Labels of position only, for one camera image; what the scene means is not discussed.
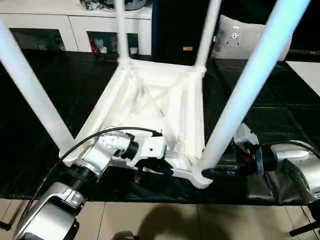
black table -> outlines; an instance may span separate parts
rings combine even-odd
[[[38,79],[75,137],[117,67],[92,53],[25,51]],[[207,141],[245,65],[243,60],[211,60],[203,79]],[[2,156],[0,198],[29,199],[58,160],[51,140],[11,78],[0,68]],[[302,140],[320,148],[320,98],[285,63],[279,62],[245,118],[261,143]],[[55,171],[47,181],[54,182]],[[304,205],[293,181],[281,172],[217,181],[199,190],[185,179],[109,167],[90,201],[189,204]]]

cable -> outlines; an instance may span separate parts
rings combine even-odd
[[[306,145],[305,143],[302,142],[298,142],[298,141],[292,141],[292,140],[287,140],[287,141],[273,141],[273,142],[267,142],[267,143],[263,143],[260,145],[260,147],[263,146],[270,146],[270,145],[274,145],[274,144],[292,144],[292,145],[297,145],[299,147],[302,147],[304,149],[309,150],[310,152],[312,152],[318,159],[320,159],[320,152],[318,152],[317,150],[313,149],[311,146]]]
[[[86,138],[84,138],[83,140],[81,140],[80,142],[78,142],[76,145],[74,145],[72,148],[70,148],[62,157],[60,157],[60,159],[53,165],[53,167],[49,170],[49,172],[43,177],[39,187],[37,188],[36,192],[33,194],[33,196],[31,197],[31,199],[29,200],[27,206],[25,207],[20,221],[21,219],[27,214],[27,212],[29,212],[30,207],[32,206],[33,202],[35,201],[39,191],[41,190],[41,188],[43,187],[43,185],[45,184],[45,182],[47,181],[48,177],[50,176],[50,174],[58,167],[59,164],[62,163],[62,161],[69,155],[71,154],[74,150],[76,150],[78,147],[80,147],[82,144],[84,144],[85,142],[89,141],[90,139],[93,139],[97,136],[100,136],[102,134],[105,133],[109,133],[109,132],[113,132],[113,131],[120,131],[120,130],[139,130],[139,131],[145,131],[145,132],[150,132],[152,133],[152,136],[154,137],[159,137],[162,136],[161,133],[151,130],[151,129],[147,129],[147,128],[142,128],[142,127],[133,127],[133,126],[124,126],[124,127],[114,127],[114,128],[109,128],[109,129],[105,129],[102,131],[98,131],[90,136],[87,136]]]
[[[302,212],[303,212],[304,216],[305,216],[305,217],[306,217],[306,219],[308,220],[309,224],[311,224],[311,221],[310,221],[310,219],[309,219],[309,217],[308,217],[308,215],[307,215],[306,211],[304,210],[304,208],[303,208],[302,206],[300,206],[300,208],[301,208],[301,210],[302,210]],[[313,233],[314,233],[314,235],[315,235],[315,238],[316,238],[317,240],[320,240],[320,239],[319,239],[319,237],[318,237],[318,235],[316,234],[316,231],[315,231],[314,229],[312,229],[312,231],[313,231]]]

white pillow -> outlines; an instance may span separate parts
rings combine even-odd
[[[221,15],[211,56],[217,59],[248,59],[264,29],[265,25],[244,23]],[[292,36],[279,57],[279,61],[285,59],[291,40]]]

black fabric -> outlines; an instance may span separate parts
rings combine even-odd
[[[91,53],[26,51],[41,84],[76,136],[107,85],[116,63],[100,62]],[[203,79],[205,140],[216,125],[245,65],[242,60],[209,62]],[[4,69],[2,89],[2,165],[0,198],[29,199],[43,175],[58,160],[58,149],[40,124]],[[320,148],[317,113],[319,97],[284,62],[278,63],[245,122],[261,143],[303,140]],[[48,179],[46,187],[61,175],[62,166]],[[199,190],[185,179],[143,173],[135,183],[136,171],[109,167],[93,189],[90,201],[224,203],[247,205],[305,204],[293,181],[284,173],[269,172],[216,181]]]

floor tile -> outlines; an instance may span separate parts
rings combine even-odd
[[[311,222],[314,221],[308,207],[303,207],[308,218],[305,216],[305,214],[302,211],[300,206],[286,206],[286,209],[289,213],[289,216],[291,218],[292,224],[295,229],[309,224],[308,218],[310,219]],[[314,240],[314,239],[316,239],[313,231],[308,231],[303,234],[300,234],[300,235],[298,235],[298,238],[299,238],[299,240]]]
[[[4,217],[11,200],[0,198],[0,220]]]
[[[80,214],[76,217],[80,223],[80,229],[75,240],[98,239],[104,207],[104,202],[87,202],[84,205]]]
[[[298,240],[284,207],[198,205],[202,240]]]
[[[28,201],[23,200],[12,200],[9,208],[7,209],[5,215],[3,216],[3,221],[5,223],[12,223],[12,228],[10,231],[0,230],[1,240],[12,240],[14,232],[16,230],[17,224],[19,222],[20,216],[26,207]]]
[[[197,206],[189,204],[106,203],[99,240],[132,231],[141,240],[200,240]]]

